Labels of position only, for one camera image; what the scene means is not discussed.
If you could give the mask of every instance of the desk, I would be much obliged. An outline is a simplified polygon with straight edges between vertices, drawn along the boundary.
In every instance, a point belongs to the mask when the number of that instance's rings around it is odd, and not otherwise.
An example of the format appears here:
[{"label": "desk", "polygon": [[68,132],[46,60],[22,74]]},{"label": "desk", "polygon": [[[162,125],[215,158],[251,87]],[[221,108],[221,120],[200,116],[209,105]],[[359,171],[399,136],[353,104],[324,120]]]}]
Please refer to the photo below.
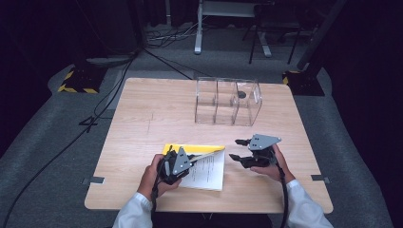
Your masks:
[{"label": "desk", "polygon": [[[198,10],[198,31],[196,33],[195,54],[202,53],[202,17],[210,16],[234,16],[234,17],[255,17],[253,8],[257,3],[238,2],[211,2],[199,0]],[[265,32],[259,32],[261,47],[266,57],[272,57],[272,52],[265,38]]]},{"label": "desk", "polygon": [[94,173],[105,182],[89,186],[86,207],[121,209],[166,143],[223,144],[222,191],[178,188],[157,199],[157,211],[282,213],[281,184],[228,156],[250,156],[234,140],[260,133],[282,138],[278,146],[289,168],[325,213],[332,212],[324,181],[312,181],[320,171],[289,87],[260,84],[260,89],[263,105],[253,126],[211,125],[195,123],[196,81],[127,79]]}]

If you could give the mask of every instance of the chair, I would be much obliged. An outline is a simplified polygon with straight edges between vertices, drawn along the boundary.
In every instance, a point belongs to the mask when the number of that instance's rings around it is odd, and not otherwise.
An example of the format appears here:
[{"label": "chair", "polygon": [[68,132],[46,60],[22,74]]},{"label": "chair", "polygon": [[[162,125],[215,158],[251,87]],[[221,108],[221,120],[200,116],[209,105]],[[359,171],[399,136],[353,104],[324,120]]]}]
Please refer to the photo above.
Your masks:
[{"label": "chair", "polygon": [[[287,64],[291,63],[291,59],[294,54],[294,50],[297,45],[297,39],[301,32],[301,26],[296,18],[295,5],[285,3],[284,1],[270,1],[264,4],[258,4],[254,6],[254,25],[255,27],[254,37],[252,42],[252,49],[249,57],[249,64],[252,63],[252,58],[255,50],[256,39],[258,38],[258,32],[282,32],[278,41],[283,42],[285,35],[290,32],[296,32],[296,38],[291,49],[290,56]],[[246,31],[242,40],[250,31],[251,27]]]}]

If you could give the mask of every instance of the long sleeve shirt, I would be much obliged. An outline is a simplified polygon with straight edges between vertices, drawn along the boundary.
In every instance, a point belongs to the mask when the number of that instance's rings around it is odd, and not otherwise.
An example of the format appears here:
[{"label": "long sleeve shirt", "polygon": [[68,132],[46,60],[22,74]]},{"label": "long sleeve shirt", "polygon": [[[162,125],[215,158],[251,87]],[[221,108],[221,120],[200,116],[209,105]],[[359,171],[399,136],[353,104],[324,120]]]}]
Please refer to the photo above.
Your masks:
[{"label": "long sleeve shirt", "polygon": [[[320,205],[311,199],[298,180],[288,182],[287,191],[289,227],[333,227],[324,217]],[[142,194],[136,193],[119,212],[113,228],[152,228],[151,209],[152,203]]]}]

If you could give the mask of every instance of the acrylic box compartment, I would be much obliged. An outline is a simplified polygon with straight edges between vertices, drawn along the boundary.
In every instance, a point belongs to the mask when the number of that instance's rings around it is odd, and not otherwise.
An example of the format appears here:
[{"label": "acrylic box compartment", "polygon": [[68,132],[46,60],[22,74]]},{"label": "acrylic box compartment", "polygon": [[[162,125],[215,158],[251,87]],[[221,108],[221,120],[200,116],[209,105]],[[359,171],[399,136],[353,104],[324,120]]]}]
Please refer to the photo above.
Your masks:
[{"label": "acrylic box compartment", "polygon": [[253,125],[261,104],[256,80],[200,77],[196,86],[195,122]]}]

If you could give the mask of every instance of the person's left hand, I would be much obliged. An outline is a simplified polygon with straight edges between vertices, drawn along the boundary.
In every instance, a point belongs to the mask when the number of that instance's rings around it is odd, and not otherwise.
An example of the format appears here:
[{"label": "person's left hand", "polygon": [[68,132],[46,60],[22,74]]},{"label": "person's left hand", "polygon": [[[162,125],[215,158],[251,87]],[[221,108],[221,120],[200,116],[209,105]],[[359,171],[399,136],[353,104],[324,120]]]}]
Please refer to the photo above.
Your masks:
[{"label": "person's left hand", "polygon": [[[162,154],[157,154],[154,156],[154,159],[151,163],[151,165],[148,165],[144,171],[144,174],[142,176],[142,181],[140,182],[140,186],[137,189],[137,192],[141,193],[143,196],[145,196],[148,200],[151,201],[151,192],[152,188],[154,186],[155,179],[157,178],[158,171],[158,162],[163,159]],[[163,193],[166,191],[176,189],[178,188],[179,184],[181,183],[182,179],[176,181],[172,185],[169,185],[165,182],[161,182],[158,184],[158,197],[160,197]]]}]

